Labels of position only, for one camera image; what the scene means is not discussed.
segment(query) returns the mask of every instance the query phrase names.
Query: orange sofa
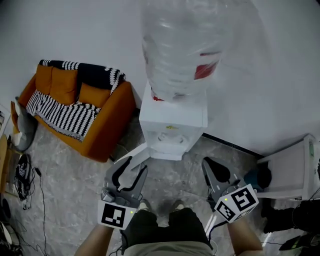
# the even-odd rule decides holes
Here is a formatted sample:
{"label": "orange sofa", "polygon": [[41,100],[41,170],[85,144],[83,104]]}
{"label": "orange sofa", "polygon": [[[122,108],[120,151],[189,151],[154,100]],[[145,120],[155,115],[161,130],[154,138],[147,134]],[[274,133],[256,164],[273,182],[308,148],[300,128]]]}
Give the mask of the orange sofa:
{"label": "orange sofa", "polygon": [[[18,102],[26,108],[35,90],[36,74],[21,93]],[[135,108],[136,103],[132,86],[124,80],[106,100],[84,137],[83,142],[55,131],[39,116],[35,116],[35,118],[40,124],[78,151],[82,156],[98,162],[106,162],[123,135],[126,125],[130,122]]]}

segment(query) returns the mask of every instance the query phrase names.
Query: gray tile floor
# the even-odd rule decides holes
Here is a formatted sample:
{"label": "gray tile floor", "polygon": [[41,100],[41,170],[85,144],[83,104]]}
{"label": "gray tile floor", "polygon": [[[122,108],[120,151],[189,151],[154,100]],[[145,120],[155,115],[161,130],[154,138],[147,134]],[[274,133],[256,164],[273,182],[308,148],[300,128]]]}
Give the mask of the gray tile floor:
{"label": "gray tile floor", "polygon": [[[141,134],[139,122],[134,119],[119,144],[130,151],[143,142]],[[43,176],[46,252],[50,256],[74,255],[77,247],[97,223],[98,199],[105,173],[111,164],[98,163],[82,157],[41,125],[38,127],[28,153],[31,156],[32,165],[38,167]],[[118,146],[114,155],[117,158],[125,153],[126,150]],[[148,159],[145,162],[148,165],[148,177],[142,194],[156,210],[160,226],[168,223],[167,214],[176,199],[184,200],[187,206],[196,212],[204,228],[212,221],[216,224],[222,221],[220,216],[212,213],[206,202],[208,188],[201,170],[201,160],[205,156],[221,158],[232,163],[240,174],[245,174],[255,166],[256,162],[251,155],[204,137],[183,156],[182,161]],[[125,185],[130,185],[137,173],[138,168],[124,173],[120,180]],[[44,249],[44,211],[39,182],[40,179],[36,176],[36,190],[32,196],[32,207],[28,211],[24,211],[21,202],[14,197],[6,197],[10,203],[12,217],[18,220],[14,224],[16,229],[27,243],[34,247],[39,244]],[[296,203],[290,201],[276,201],[276,207],[279,209],[294,204]],[[302,234],[301,231],[294,229],[275,232],[271,235],[263,234],[265,219],[260,217],[260,210],[258,205],[248,220],[262,242],[281,244]],[[120,233],[115,231],[108,253],[121,245],[120,238]],[[215,229],[212,232],[212,239],[218,245],[217,256],[233,255],[234,251],[226,226]],[[293,256],[298,253],[297,251],[280,253],[278,251],[280,245],[264,245],[266,256]],[[26,246],[24,251],[26,256],[41,255]]]}

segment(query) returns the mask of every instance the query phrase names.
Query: sofa cushion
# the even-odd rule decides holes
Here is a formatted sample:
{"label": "sofa cushion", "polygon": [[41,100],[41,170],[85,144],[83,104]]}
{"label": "sofa cushion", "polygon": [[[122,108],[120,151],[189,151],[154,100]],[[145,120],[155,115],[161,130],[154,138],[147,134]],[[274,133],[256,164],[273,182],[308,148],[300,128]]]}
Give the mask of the sofa cushion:
{"label": "sofa cushion", "polygon": [[64,105],[76,102],[77,70],[52,69],[52,86],[50,96]]}
{"label": "sofa cushion", "polygon": [[102,108],[110,96],[110,90],[95,88],[86,83],[82,83],[79,101],[89,103],[97,108]]}
{"label": "sofa cushion", "polygon": [[52,85],[52,66],[38,65],[35,74],[35,88],[48,95]]}

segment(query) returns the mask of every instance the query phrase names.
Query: black and white marker cube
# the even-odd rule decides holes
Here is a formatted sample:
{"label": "black and white marker cube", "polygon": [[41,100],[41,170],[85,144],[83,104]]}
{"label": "black and white marker cube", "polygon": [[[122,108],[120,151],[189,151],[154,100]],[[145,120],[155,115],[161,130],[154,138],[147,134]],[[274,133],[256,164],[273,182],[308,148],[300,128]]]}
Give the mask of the black and white marker cube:
{"label": "black and white marker cube", "polygon": [[218,200],[215,210],[229,223],[249,214],[259,201],[251,184],[238,188]]}
{"label": "black and white marker cube", "polygon": [[136,211],[136,208],[99,200],[98,223],[115,229],[125,230]]}

